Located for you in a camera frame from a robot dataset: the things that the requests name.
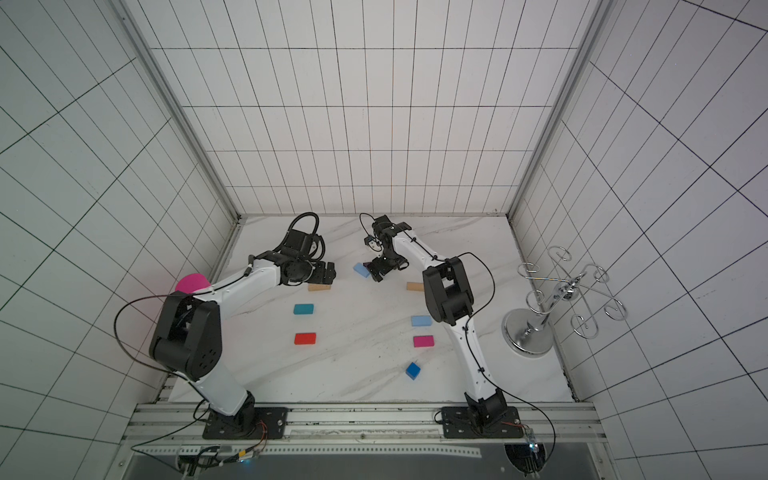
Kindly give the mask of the teal block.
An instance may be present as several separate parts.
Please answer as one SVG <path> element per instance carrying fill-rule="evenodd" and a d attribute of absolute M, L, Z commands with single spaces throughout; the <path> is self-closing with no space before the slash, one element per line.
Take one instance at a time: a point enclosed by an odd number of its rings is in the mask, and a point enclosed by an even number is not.
<path fill-rule="evenodd" d="M 294 315 L 312 315 L 315 306 L 313 304 L 295 304 L 293 308 Z"/>

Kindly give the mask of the light blue block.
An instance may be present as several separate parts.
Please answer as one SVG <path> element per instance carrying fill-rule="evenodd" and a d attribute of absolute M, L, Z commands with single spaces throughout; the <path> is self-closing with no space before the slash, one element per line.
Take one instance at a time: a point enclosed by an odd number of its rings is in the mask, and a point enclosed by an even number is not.
<path fill-rule="evenodd" d="M 433 320 L 430 316 L 418 315 L 411 317 L 411 325 L 413 327 L 429 327 L 432 325 L 432 323 Z"/>
<path fill-rule="evenodd" d="M 364 278 L 368 278 L 371 273 L 363 263 L 357 263 L 354 265 L 353 270 Z"/>

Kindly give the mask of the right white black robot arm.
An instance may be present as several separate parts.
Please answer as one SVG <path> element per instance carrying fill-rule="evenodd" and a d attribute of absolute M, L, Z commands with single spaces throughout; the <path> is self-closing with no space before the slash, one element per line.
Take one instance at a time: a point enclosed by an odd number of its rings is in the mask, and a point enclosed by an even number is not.
<path fill-rule="evenodd" d="M 376 282 L 410 266 L 421 269 L 429 315 L 450 335 L 466 378 L 468 427 L 478 435 L 490 432 L 502 421 L 508 405 L 504 392 L 492 380 L 479 345 L 475 297 L 462 260 L 438 253 L 420 240 L 408 223 L 395 223 L 386 215 L 372 219 L 365 243 L 377 253 L 366 264 Z"/>

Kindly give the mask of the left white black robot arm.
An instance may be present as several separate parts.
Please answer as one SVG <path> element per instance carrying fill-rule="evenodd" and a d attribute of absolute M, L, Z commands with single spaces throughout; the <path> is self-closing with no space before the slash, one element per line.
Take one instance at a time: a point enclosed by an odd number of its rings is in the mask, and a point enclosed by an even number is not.
<path fill-rule="evenodd" d="M 260 423 L 253 394 L 221 361 L 222 321 L 275 287 L 330 285 L 335 278 L 332 262 L 266 251 L 251 255 L 240 273 L 193 293 L 175 291 L 164 300 L 150 357 L 207 401 L 206 439 L 248 438 Z"/>

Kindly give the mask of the red block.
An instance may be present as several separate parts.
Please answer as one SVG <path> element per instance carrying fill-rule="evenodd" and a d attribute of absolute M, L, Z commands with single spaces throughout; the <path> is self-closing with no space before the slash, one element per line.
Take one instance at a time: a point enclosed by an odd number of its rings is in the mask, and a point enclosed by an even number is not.
<path fill-rule="evenodd" d="M 297 333 L 294 337 L 295 345 L 314 345 L 316 341 L 317 334 L 315 332 Z"/>

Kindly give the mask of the magenta plastic goblet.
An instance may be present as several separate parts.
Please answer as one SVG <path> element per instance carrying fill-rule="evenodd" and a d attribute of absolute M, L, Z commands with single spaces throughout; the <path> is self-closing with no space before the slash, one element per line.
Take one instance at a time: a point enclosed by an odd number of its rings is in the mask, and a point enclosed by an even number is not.
<path fill-rule="evenodd" d="M 195 294 L 198 291 L 205 291 L 211 287 L 211 283 L 205 275 L 193 273 L 186 275 L 178 281 L 175 290 L 185 294 Z"/>

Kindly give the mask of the magenta block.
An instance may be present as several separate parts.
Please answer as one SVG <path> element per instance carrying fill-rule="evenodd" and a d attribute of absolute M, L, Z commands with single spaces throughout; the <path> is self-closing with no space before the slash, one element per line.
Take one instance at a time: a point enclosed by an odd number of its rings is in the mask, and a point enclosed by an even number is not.
<path fill-rule="evenodd" d="M 432 335 L 414 336 L 413 346 L 415 348 L 432 348 L 435 346 L 434 337 Z"/>

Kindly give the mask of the dark blue cube block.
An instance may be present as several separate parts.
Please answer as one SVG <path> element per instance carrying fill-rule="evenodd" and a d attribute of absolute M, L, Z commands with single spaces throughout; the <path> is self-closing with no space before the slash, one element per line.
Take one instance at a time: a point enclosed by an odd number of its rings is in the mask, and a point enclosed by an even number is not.
<path fill-rule="evenodd" d="M 421 368 L 414 362 L 410 363 L 405 370 L 406 375 L 412 380 L 415 380 L 419 376 L 420 372 Z"/>

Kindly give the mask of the aluminium mounting rail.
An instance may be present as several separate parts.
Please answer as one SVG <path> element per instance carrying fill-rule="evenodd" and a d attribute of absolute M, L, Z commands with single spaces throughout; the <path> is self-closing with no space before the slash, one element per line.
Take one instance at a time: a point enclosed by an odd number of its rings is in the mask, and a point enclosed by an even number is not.
<path fill-rule="evenodd" d="M 192 403 L 138 406 L 123 439 L 150 445 L 237 446 L 261 439 L 272 446 L 320 444 L 604 443 L 604 428 L 589 403 L 514 404 L 490 427 L 473 427 L 468 410 L 439 403 L 260 404 L 251 426 L 235 430 Z"/>

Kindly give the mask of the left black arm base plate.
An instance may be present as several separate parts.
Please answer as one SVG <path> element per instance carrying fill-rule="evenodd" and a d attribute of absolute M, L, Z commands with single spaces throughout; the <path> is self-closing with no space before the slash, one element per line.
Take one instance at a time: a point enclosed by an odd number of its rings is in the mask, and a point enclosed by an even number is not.
<path fill-rule="evenodd" d="M 289 410 L 285 407 L 245 406 L 234 416 L 212 411 L 206 420 L 202 438 L 205 440 L 268 440 L 282 439 Z"/>

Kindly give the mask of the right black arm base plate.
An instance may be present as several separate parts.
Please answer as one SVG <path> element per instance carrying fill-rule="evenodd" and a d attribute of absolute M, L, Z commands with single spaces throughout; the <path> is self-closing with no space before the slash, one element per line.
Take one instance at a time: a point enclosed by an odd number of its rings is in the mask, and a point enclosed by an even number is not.
<path fill-rule="evenodd" d="M 434 420 L 442 427 L 442 435 L 452 440 L 521 439 L 524 437 L 518 410 L 507 407 L 483 420 L 470 412 L 468 406 L 444 406 Z"/>

